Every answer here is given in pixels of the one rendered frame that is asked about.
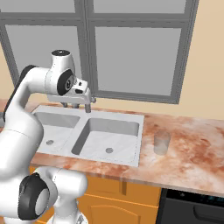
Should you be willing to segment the black dishwasher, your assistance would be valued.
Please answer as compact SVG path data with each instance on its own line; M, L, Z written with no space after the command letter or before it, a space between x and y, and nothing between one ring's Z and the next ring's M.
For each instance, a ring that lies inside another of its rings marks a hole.
M194 206L224 208L224 198L162 189L156 224L224 224L197 219Z

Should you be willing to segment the white double basin sink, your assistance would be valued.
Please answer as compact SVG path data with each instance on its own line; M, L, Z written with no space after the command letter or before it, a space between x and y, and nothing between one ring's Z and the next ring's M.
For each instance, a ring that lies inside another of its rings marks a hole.
M144 127L142 115L39 106L44 137L39 153L137 167Z

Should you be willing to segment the orange cupboard door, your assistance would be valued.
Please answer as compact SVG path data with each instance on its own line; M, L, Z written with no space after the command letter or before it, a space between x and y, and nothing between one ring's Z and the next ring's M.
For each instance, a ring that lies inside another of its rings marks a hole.
M79 209L89 224L156 224L157 206L85 194Z

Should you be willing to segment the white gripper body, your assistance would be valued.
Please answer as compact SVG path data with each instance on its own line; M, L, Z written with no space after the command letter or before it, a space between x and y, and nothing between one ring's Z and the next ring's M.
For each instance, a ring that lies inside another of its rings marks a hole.
M91 98L81 94L81 95L48 95L47 96L49 102L66 102L66 103L77 103L77 104L90 104Z

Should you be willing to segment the orange cupboard front panel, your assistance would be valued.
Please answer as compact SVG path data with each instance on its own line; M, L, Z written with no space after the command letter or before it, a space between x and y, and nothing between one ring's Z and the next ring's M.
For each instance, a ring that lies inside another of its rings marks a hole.
M87 194L157 206L161 188L98 177L87 177Z

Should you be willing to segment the grey framed window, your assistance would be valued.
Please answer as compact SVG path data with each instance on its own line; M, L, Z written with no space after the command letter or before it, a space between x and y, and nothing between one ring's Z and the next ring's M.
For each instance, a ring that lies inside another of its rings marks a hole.
M199 0L0 0L0 39L16 81L68 50L95 98L176 104Z

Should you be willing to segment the clear glass cup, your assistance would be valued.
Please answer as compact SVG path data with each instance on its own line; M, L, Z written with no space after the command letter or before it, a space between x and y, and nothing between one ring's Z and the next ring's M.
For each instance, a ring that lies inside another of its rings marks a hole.
M159 156L167 153L171 141L171 134L167 131L160 130L154 135L154 152Z

